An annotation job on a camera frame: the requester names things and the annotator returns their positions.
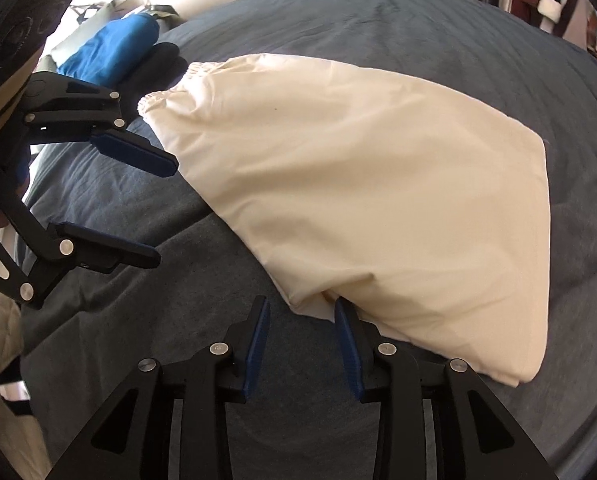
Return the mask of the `cream pants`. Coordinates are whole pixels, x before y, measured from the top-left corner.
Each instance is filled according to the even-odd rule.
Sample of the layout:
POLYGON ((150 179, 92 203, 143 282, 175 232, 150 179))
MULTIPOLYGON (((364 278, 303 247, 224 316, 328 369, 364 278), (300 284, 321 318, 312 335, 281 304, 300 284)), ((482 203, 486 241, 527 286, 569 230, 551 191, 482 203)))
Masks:
POLYGON ((295 313, 346 298, 497 382, 537 375, 550 205, 532 129, 422 78, 272 53, 194 62, 138 110, 295 313))

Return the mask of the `blue folded garment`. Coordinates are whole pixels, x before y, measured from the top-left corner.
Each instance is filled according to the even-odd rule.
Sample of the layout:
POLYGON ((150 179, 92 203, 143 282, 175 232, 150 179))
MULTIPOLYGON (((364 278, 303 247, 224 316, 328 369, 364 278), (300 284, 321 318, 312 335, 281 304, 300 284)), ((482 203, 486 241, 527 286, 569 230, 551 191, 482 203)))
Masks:
POLYGON ((156 44, 156 19, 146 13, 108 22, 58 67, 58 73, 114 88, 156 44))

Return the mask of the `black folded garment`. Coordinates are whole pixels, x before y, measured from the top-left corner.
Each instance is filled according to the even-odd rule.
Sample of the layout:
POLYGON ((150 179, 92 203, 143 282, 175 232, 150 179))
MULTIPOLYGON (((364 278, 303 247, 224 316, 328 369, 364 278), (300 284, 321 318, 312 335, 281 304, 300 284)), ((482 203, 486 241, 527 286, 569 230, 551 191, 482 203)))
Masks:
POLYGON ((166 90, 180 81, 188 67, 176 44, 160 42, 118 83, 120 114, 128 124, 138 116, 138 102, 147 94, 166 90))

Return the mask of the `olive green cloth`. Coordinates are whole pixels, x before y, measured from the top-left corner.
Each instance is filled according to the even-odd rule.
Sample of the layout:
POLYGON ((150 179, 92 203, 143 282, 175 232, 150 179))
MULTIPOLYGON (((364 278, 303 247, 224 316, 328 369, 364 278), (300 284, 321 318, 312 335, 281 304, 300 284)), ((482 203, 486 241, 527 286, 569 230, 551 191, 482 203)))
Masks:
POLYGON ((184 24, 184 19, 168 4, 150 4, 146 13, 153 16, 162 30, 171 30, 184 24))

